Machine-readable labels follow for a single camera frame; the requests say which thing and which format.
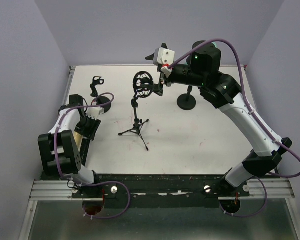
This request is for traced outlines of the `beige gold microphone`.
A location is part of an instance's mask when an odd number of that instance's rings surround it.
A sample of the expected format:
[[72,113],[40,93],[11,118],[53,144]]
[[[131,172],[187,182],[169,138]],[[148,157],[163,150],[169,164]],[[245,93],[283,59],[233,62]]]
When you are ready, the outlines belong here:
[[81,134],[79,134],[78,132],[74,132],[73,133],[73,137],[74,137],[76,146],[77,146],[78,150],[80,151],[81,145],[82,145],[82,141],[83,141],[83,136]]

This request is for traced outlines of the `silver grey mesh microphone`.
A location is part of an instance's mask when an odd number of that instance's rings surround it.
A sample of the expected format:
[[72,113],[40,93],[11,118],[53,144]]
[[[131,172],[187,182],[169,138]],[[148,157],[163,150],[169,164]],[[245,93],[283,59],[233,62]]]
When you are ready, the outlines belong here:
[[80,157],[83,166],[86,166],[91,140],[83,138],[80,146]]

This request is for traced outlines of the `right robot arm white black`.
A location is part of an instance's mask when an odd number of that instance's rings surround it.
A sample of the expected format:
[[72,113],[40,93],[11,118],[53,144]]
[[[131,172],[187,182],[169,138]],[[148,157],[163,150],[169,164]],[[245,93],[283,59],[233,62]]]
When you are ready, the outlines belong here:
[[186,64],[176,64],[175,52],[165,43],[145,59],[152,61],[160,73],[159,83],[151,87],[154,93],[162,96],[163,86],[170,84],[199,88],[200,95],[225,114],[251,144],[248,157],[231,168],[218,185],[219,191],[231,196],[242,183],[274,170],[293,142],[276,134],[261,119],[247,100],[242,82],[220,72],[221,56],[222,52],[212,42],[197,41],[186,57]]

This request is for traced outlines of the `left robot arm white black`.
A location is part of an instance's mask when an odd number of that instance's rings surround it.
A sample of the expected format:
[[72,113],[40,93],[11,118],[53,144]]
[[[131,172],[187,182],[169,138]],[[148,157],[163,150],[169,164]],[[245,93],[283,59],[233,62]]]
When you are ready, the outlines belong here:
[[81,95],[70,95],[68,104],[59,108],[53,128],[38,137],[45,177],[73,182],[73,190],[90,198],[104,193],[98,174],[85,164],[90,143],[101,124],[99,116],[110,108],[111,100],[104,96],[85,104]]

